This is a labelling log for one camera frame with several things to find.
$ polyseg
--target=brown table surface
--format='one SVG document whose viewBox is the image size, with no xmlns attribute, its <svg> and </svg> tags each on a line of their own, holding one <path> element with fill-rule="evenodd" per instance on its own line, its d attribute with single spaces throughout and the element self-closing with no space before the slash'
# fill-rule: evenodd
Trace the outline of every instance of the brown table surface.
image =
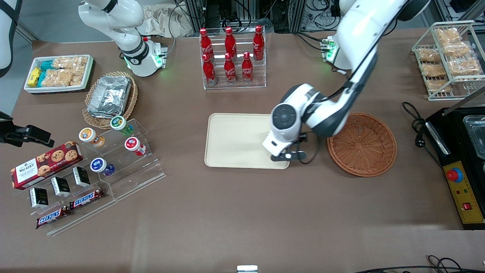
<svg viewBox="0 0 485 273">
<path fill-rule="evenodd" d="M 293 162 L 286 170 L 207 167 L 212 113 L 270 113 L 291 86 L 310 83 L 329 95 L 344 76 L 331 73 L 320 53 L 297 37 L 273 34 L 267 38 L 266 88 L 207 93 L 198 39 L 178 40 L 166 69 L 135 78 L 139 97 L 132 114 L 150 132 L 149 144 L 167 177 L 47 237 L 34 230 L 35 219 L 26 200 L 13 195 L 9 174 L 46 147 L 0 146 L 0 272 L 216 273 L 234 272 L 241 264 L 259 265 L 262 273 L 354 272 L 425 265 L 429 254 L 483 269 L 484 231 L 461 230 L 442 170 L 414 146 L 412 118 L 401 108 L 401 102 L 411 102 L 427 117 L 453 104 L 426 100 L 409 55 L 424 31 L 395 30 L 382 39 L 377 67 L 352 109 L 375 115 L 396 136 L 396 162 L 375 178 L 341 170 L 326 145 L 312 164 Z M 112 42 L 34 45 L 34 56 L 92 55 L 95 79 L 130 72 L 118 52 Z M 22 91 L 14 121 L 52 132 L 59 144 L 76 140 L 86 126 L 85 95 Z M 305 149 L 311 153 L 314 144 Z"/>
</svg>

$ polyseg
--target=walkers cookie box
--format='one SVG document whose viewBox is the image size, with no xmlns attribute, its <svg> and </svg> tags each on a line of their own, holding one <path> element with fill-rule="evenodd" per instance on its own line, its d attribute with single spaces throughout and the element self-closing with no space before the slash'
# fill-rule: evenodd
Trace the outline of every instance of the walkers cookie box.
<svg viewBox="0 0 485 273">
<path fill-rule="evenodd" d="M 82 161 L 79 145 L 68 141 L 63 145 L 13 168 L 12 187 L 26 189 L 53 174 Z"/>
</svg>

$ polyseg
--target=red bottle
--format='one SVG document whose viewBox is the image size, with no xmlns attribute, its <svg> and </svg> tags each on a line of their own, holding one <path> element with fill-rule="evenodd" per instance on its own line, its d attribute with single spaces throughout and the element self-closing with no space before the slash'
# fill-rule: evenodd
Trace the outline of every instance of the red bottle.
<svg viewBox="0 0 485 273">
<path fill-rule="evenodd" d="M 264 58 L 264 38 L 263 27 L 256 26 L 256 34 L 253 39 L 253 58 L 255 61 L 261 61 Z"/>
<path fill-rule="evenodd" d="M 244 52 L 244 60 L 242 61 L 242 81 L 245 84 L 253 82 L 253 63 L 250 60 L 249 52 Z"/>
<path fill-rule="evenodd" d="M 214 65 L 210 62 L 209 55 L 202 55 L 202 60 L 204 61 L 202 69 L 204 70 L 204 75 L 206 76 L 206 82 L 209 85 L 216 85 L 217 78 L 215 77 Z"/>
<path fill-rule="evenodd" d="M 236 61 L 238 57 L 238 53 L 236 50 L 236 39 L 232 35 L 232 28 L 226 27 L 226 40 L 224 41 L 226 45 L 226 53 L 231 54 L 231 58 L 233 61 Z"/>
<path fill-rule="evenodd" d="M 214 61 L 214 50 L 212 49 L 212 42 L 207 37 L 207 30 L 205 28 L 200 29 L 200 47 L 202 48 L 202 54 L 207 54 L 211 62 Z"/>
<path fill-rule="evenodd" d="M 236 83 L 236 67 L 232 62 L 232 56 L 229 53 L 225 55 L 226 62 L 224 63 L 224 70 L 226 71 L 226 81 L 228 84 L 233 85 Z"/>
</svg>

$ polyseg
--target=round wicker basket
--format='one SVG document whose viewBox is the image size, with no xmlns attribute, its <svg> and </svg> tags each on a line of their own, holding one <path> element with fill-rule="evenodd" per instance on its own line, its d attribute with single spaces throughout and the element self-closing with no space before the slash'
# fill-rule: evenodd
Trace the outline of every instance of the round wicker basket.
<svg viewBox="0 0 485 273">
<path fill-rule="evenodd" d="M 128 101 L 126 102 L 125 113 L 123 114 L 123 117 L 126 120 L 128 120 L 129 116 L 133 112 L 133 109 L 135 108 L 136 99 L 138 97 L 138 88 L 136 87 L 135 80 L 129 74 L 126 74 L 125 72 L 119 72 L 119 71 L 110 72 L 105 76 L 113 76 L 113 77 L 124 76 L 131 79 L 131 89 L 129 92 L 129 98 L 128 98 Z M 93 92 L 96 89 L 98 81 L 99 79 L 93 84 L 93 86 L 91 86 L 88 94 L 86 95 L 86 99 L 84 100 L 84 102 L 86 103 L 86 106 L 89 104 L 93 96 Z M 84 120 L 91 126 L 94 126 L 100 129 L 105 129 L 105 130 L 111 129 L 111 126 L 110 126 L 111 119 L 95 118 L 88 113 L 87 108 L 82 110 L 82 116 L 84 117 Z"/>
<path fill-rule="evenodd" d="M 342 131 L 327 138 L 330 156 L 346 172 L 372 177 L 394 164 L 397 144 L 391 130 L 365 113 L 350 114 Z"/>
</svg>

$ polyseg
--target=bottle cap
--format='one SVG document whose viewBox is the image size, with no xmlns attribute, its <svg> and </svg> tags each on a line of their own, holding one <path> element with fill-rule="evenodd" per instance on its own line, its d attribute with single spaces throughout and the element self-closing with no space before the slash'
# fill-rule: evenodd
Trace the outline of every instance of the bottle cap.
<svg viewBox="0 0 485 273">
<path fill-rule="evenodd" d="M 126 119 L 122 116 L 116 116 L 111 119 L 110 125 L 115 130 L 122 130 L 126 126 Z"/>
<path fill-rule="evenodd" d="M 79 132 L 79 139 L 84 142 L 91 142 L 96 138 L 96 132 L 87 127 Z"/>
<path fill-rule="evenodd" d="M 91 170 L 94 172 L 102 172 L 107 166 L 108 162 L 101 157 L 95 158 L 93 161 L 91 161 Z"/>
<path fill-rule="evenodd" d="M 140 141 L 132 136 L 125 141 L 125 148 L 130 152 L 134 152 L 140 148 Z"/>
</svg>

